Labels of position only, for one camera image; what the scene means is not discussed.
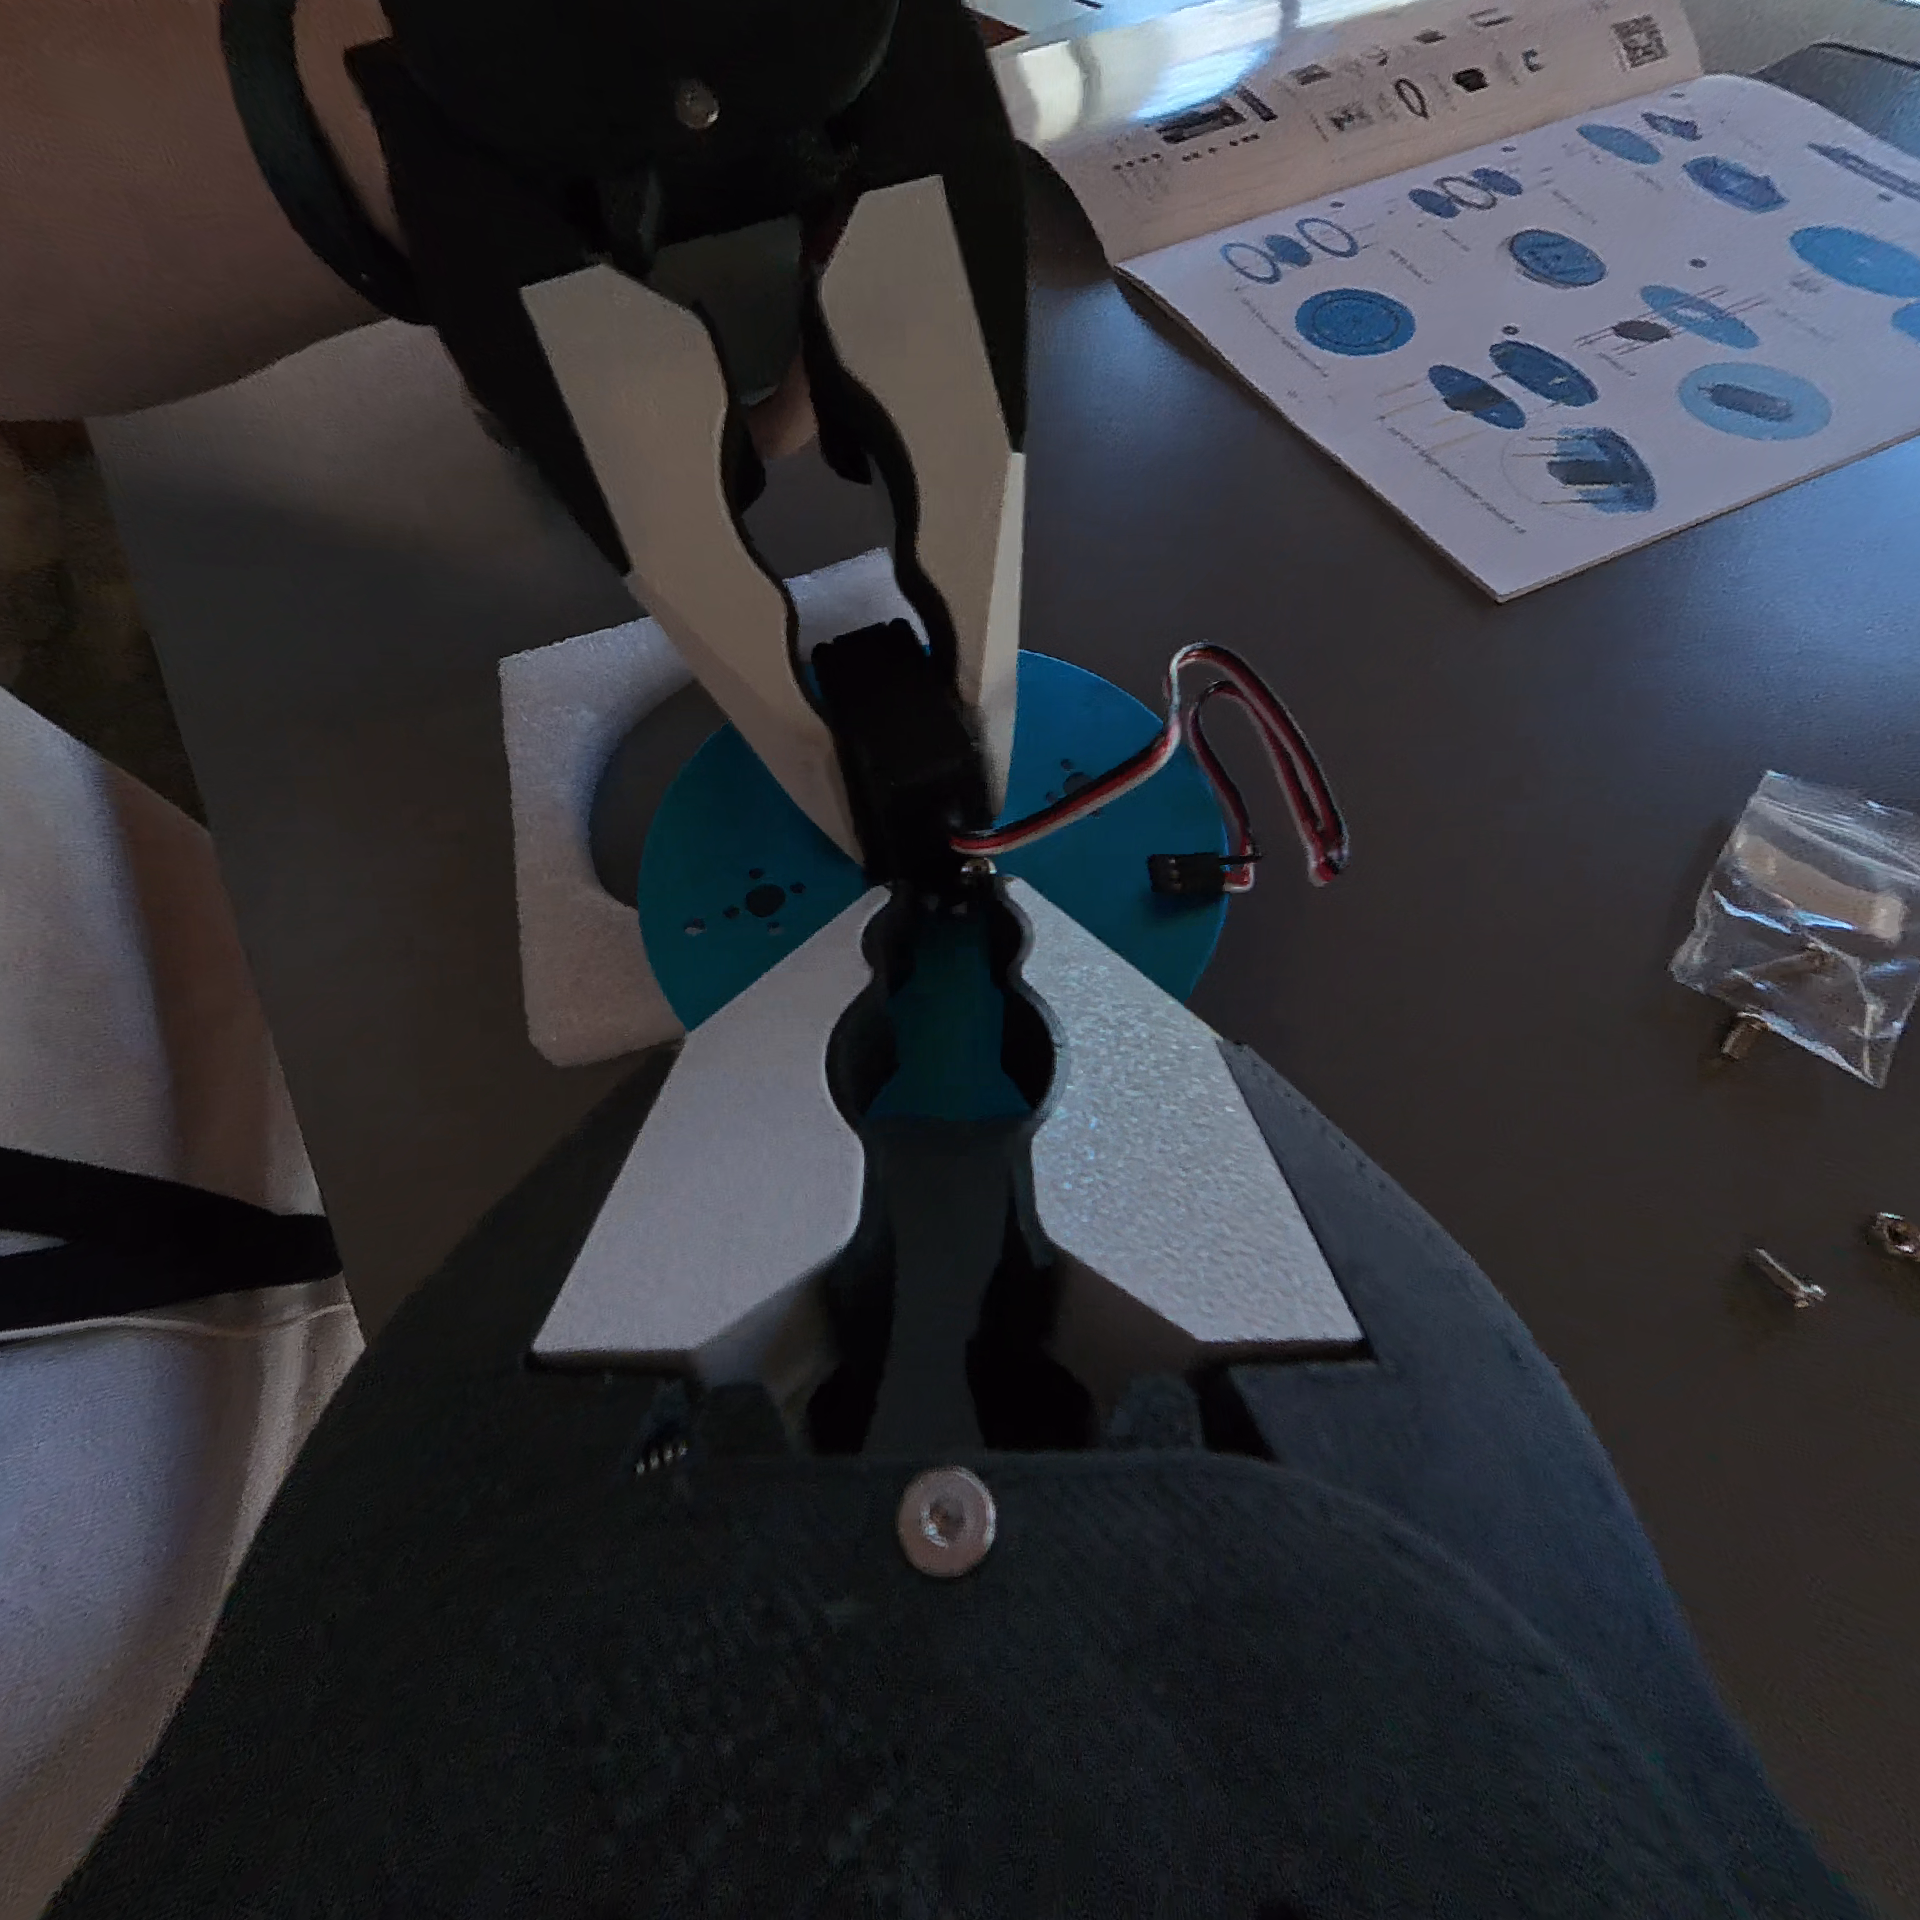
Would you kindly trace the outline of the dark grey desk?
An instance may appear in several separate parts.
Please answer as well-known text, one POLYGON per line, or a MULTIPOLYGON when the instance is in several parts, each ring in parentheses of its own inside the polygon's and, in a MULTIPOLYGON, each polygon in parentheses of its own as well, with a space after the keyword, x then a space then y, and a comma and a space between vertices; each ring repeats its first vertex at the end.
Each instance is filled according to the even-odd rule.
MULTIPOLYGON (((1916 1208, 1916 1026, 1882 1093, 1728 1066, 1667 975, 1765 772, 1916 811, 1916 445, 1494 605, 1020 174, 1022 641, 1140 697, 1232 646, 1355 836, 1231 910, 1200 1013, 1523 1315, 1780 1791, 1916 1916, 1916 1270, 1864 1240, 1916 1208)), ((495 665, 636 607, 406 326, 91 443, 375 1329, 631 1069, 529 1045, 495 665)))

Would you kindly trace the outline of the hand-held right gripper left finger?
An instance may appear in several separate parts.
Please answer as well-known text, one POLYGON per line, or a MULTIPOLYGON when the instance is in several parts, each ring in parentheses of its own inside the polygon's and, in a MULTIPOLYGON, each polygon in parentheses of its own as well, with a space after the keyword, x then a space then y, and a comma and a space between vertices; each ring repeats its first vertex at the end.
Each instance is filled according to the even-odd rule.
POLYGON ((873 1244, 860 1125, 896 1072, 864 893, 682 1043, 529 1360, 755 1384, 791 1431, 839 1367, 828 1282, 873 1244))

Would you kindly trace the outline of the small clear bag of screws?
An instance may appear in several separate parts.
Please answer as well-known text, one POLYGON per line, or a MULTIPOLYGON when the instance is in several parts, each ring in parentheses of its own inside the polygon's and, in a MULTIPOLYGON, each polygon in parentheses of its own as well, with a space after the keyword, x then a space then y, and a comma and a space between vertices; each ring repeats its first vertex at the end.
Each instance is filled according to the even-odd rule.
POLYGON ((1918 819, 1767 772, 1715 854, 1667 967, 1728 1024, 1880 1090, 1918 995, 1918 819))

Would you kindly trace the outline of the blue round metal plate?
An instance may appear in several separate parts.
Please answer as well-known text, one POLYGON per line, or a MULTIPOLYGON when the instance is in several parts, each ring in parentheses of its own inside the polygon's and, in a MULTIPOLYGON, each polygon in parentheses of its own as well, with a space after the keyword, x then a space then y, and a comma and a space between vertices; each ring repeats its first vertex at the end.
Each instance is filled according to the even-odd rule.
MULTIPOLYGON (((1147 744, 1159 722, 1085 667, 1020 655, 1010 812, 1058 800, 1147 744)), ((783 794, 728 723, 695 723, 686 763, 644 826, 613 841, 613 780, 596 828, 602 878, 638 910, 648 963, 682 1026, 695 1027, 864 893, 852 858, 783 794)), ((1080 921, 1151 983, 1189 998, 1209 968, 1225 901, 1163 899, 1157 852, 1217 849, 1222 824, 1190 757, 1085 824, 1010 859, 1010 874, 1080 921)), ((965 935, 926 935, 891 998, 899 1063, 867 1116, 999 1121, 1028 1113, 1001 1066, 1001 1005, 985 952, 965 935)))

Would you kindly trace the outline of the white foam sheet with hole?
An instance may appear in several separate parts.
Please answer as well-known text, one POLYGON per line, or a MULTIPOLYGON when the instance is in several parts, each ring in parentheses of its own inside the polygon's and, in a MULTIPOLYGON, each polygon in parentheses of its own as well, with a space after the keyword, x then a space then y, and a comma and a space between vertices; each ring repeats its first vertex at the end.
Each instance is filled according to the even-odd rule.
POLYGON ((550 1066, 676 1037, 863 898, 653 621, 496 678, 521 1001, 550 1066))

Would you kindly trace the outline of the black servo motor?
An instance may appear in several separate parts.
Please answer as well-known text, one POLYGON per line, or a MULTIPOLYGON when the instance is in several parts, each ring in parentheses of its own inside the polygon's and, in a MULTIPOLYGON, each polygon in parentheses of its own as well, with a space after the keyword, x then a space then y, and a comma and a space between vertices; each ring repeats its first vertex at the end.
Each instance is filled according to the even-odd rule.
POLYGON ((864 878, 949 898, 965 859, 954 841, 991 821, 985 758, 949 674, 905 618, 823 641, 811 673, 864 878))

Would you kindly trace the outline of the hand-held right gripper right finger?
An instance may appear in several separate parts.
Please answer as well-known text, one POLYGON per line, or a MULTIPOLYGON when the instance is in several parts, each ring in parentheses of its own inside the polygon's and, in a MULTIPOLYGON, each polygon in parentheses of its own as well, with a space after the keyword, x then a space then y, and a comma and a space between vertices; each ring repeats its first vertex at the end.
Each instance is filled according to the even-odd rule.
POLYGON ((1361 1354, 1222 1037, 1026 883, 983 883, 981 925, 1019 1095, 975 1126, 981 1441, 1080 1450, 1143 1378, 1361 1354))

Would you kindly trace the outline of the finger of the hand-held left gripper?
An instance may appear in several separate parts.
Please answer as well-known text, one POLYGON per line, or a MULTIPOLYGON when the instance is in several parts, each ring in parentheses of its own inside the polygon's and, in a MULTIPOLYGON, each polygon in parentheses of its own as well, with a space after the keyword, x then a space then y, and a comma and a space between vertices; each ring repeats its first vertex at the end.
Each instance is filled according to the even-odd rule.
POLYGON ((615 266, 518 295, 628 559, 628 588, 786 796, 860 859, 797 613, 728 499, 731 387, 706 321, 615 266))
POLYGON ((975 316, 959 232, 938 179, 888 182, 852 202, 816 308, 855 445, 891 511, 901 607, 959 700, 985 800, 1014 768, 1020 659, 1026 455, 975 316))

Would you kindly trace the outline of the person's left forearm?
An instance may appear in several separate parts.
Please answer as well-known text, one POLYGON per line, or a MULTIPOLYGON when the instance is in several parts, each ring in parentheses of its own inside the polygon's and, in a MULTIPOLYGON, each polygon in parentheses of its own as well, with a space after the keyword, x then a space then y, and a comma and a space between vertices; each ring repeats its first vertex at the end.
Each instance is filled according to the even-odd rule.
POLYGON ((3 4, 3 417, 192 398, 372 323, 262 179, 215 3, 3 4))

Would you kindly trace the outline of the person's white shirt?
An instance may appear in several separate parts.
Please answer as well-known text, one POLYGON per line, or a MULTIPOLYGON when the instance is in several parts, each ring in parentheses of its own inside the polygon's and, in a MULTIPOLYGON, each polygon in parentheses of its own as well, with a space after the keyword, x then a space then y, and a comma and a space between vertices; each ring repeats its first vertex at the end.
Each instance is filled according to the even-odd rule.
POLYGON ((3 1902, 147 1759, 364 1349, 204 828, 4 694, 3 1902))

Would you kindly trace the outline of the assembly instruction booklet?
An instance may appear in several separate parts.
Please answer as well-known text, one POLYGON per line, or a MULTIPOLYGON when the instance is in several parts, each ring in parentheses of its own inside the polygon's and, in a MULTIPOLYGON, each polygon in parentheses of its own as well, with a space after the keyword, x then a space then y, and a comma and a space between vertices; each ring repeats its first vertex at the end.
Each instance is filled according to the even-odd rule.
POLYGON ((1136 287, 1504 604, 1916 438, 1918 164, 1683 4, 1109 4, 994 53, 1136 287))

